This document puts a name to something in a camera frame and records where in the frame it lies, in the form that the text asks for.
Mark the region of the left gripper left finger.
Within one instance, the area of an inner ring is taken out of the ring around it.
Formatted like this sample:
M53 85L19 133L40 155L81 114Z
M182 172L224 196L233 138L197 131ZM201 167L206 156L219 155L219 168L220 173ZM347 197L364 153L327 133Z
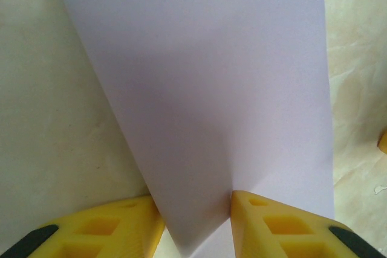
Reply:
M122 199L49 221L0 258L153 258L164 227L151 196Z

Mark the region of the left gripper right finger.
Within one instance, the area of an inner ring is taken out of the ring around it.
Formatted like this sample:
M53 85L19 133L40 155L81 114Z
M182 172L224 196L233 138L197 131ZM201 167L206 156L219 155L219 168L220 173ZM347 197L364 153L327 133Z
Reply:
M236 258L387 258L346 225L247 191L231 195Z

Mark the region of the purple paper sheet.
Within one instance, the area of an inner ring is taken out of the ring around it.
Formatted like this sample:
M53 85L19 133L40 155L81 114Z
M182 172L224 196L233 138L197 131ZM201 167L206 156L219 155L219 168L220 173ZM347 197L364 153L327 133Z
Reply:
M184 258L233 256L230 195L334 215L324 0L64 0Z

